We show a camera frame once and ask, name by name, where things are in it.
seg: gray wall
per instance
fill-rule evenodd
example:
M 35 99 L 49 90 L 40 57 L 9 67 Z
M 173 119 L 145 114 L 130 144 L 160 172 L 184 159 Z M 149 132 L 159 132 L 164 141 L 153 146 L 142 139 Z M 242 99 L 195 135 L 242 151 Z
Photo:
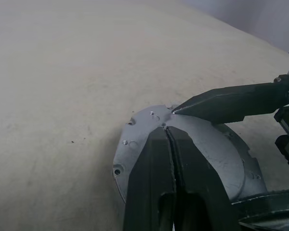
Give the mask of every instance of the gray wall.
M 289 51 L 289 0 L 184 0 L 240 30 Z

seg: beige surface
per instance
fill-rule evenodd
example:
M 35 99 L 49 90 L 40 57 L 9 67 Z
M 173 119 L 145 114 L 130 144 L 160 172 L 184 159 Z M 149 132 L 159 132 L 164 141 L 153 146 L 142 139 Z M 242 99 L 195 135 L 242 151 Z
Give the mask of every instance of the beige surface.
M 288 69 L 179 1 L 0 0 L 0 231 L 119 230 L 112 159 L 133 112 Z M 289 188 L 272 115 L 231 127 L 268 188 Z

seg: bolt head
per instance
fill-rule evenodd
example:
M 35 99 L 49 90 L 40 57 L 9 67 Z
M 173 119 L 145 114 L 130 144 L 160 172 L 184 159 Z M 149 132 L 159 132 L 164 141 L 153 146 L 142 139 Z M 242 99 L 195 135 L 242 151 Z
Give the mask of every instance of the bolt head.
M 281 81 L 281 78 L 280 77 L 277 77 L 277 78 L 275 78 L 274 79 L 274 82 L 276 83 L 276 82 L 280 82 Z

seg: black metal bracket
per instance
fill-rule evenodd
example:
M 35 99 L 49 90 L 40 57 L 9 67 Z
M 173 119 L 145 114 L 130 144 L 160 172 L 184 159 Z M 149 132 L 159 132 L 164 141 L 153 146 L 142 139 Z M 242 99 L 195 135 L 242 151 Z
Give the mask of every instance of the black metal bracket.
M 239 231 L 215 169 L 174 127 L 152 131 L 131 171 L 124 231 Z
M 289 190 L 248 197 L 233 206 L 242 230 L 289 231 Z
M 192 97 L 172 112 L 223 124 L 242 121 L 245 116 L 273 113 L 287 104 L 289 75 L 280 75 L 274 83 L 209 90 Z

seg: metal plate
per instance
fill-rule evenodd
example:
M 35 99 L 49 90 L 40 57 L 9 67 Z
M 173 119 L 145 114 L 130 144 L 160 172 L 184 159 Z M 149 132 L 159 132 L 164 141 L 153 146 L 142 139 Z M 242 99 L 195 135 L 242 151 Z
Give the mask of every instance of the metal plate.
M 246 188 L 245 182 L 250 180 L 253 181 L 249 185 L 255 183 L 256 186 L 244 195 L 266 191 L 257 161 L 249 156 L 247 145 L 231 129 L 225 125 L 213 126 L 209 121 L 196 117 L 175 115 L 166 106 L 156 105 L 136 113 L 121 134 L 113 162 L 113 175 L 124 202 L 129 174 L 149 133 L 159 126 L 173 126 L 188 133 L 219 174 L 231 201 L 239 198 Z

